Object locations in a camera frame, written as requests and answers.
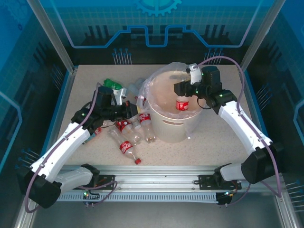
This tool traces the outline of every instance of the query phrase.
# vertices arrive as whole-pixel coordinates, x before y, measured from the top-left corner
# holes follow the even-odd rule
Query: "table surface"
[[[66,112],[61,124],[61,135],[74,113],[90,101],[96,83],[106,78],[113,79],[128,87],[136,79],[148,78],[163,65],[80,65],[72,87]],[[234,65],[218,65],[224,89],[231,90],[236,96],[241,90],[241,82]],[[243,96],[241,105],[250,117],[248,105]],[[93,140],[81,145],[67,161],[66,165],[134,165],[125,158],[116,142],[108,135],[105,128]],[[194,130],[190,140],[179,143],[166,143],[157,140],[147,144],[142,142],[135,147],[140,165],[216,165],[230,162],[243,162],[247,158],[244,146],[230,126],[214,113],[203,110],[201,122]]]

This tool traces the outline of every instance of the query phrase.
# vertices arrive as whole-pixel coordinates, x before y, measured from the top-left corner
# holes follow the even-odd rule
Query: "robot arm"
[[[118,94],[115,94],[112,89],[104,86],[99,87],[93,111],[82,127],[79,125],[89,113],[89,109],[86,107],[75,113],[63,135],[46,154],[34,162],[29,169],[26,167],[19,169],[17,178],[23,194],[26,194],[30,180],[40,167],[41,169],[30,190],[29,198],[43,208],[52,206],[63,192],[78,186],[95,186],[98,182],[99,170],[88,164],[62,175],[58,175],[58,173],[74,151],[89,139],[98,127],[103,125],[104,120],[120,121],[137,114],[136,105],[129,103],[129,101],[123,103],[121,98],[116,101],[117,96]],[[44,159],[50,153],[52,153],[51,156],[43,164]]]
[[[248,158],[242,164],[227,164],[215,169],[214,177],[217,185],[221,186],[222,183],[231,180],[247,180],[249,183],[255,184],[273,176],[274,167],[261,139],[269,146],[275,158],[283,149],[281,145],[272,143],[271,139],[266,137],[240,108],[243,117],[259,132],[261,138],[256,136],[239,115],[237,98],[231,91],[222,88],[220,73],[216,66],[204,67],[202,72],[195,66],[196,64],[192,64],[187,68],[191,80],[175,84],[174,92],[178,96],[195,95],[199,99],[205,99],[207,105],[230,125],[248,154]]]

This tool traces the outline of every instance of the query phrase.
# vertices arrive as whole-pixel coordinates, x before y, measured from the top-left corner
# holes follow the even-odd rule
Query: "cable tie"
[[[262,141],[262,140],[264,140],[264,139],[265,139],[265,137],[262,136],[261,138],[258,139],[258,141],[260,142],[260,141]]]

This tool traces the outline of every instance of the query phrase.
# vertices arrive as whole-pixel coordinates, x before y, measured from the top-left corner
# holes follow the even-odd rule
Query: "blue wall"
[[[21,151],[40,153],[66,70],[25,0],[0,0],[0,39],[0,226],[13,227]]]
[[[287,0],[248,67],[268,134],[284,146],[287,183],[304,181],[303,12],[302,0]]]
[[[196,62],[204,58],[209,48],[212,54],[220,54],[219,48],[226,48],[226,55],[240,61],[272,3],[273,0],[42,0],[75,64],[117,64],[112,58],[114,48],[128,48],[135,64]],[[194,57],[186,60],[183,56],[190,44],[196,49]],[[162,48],[162,59],[155,56],[155,50],[148,49],[155,47]],[[99,50],[81,50],[93,48]]]

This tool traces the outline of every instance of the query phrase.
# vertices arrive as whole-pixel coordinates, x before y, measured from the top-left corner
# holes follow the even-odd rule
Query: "plastic bucket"
[[[168,143],[181,142],[190,136],[200,121],[202,109],[197,104],[196,96],[189,97],[187,111],[179,111],[175,107],[177,95],[174,84],[188,79],[186,72],[167,71],[160,73],[148,85],[150,94],[147,101],[152,109],[152,126],[160,140]],[[199,104],[204,105],[205,100],[200,100]]]

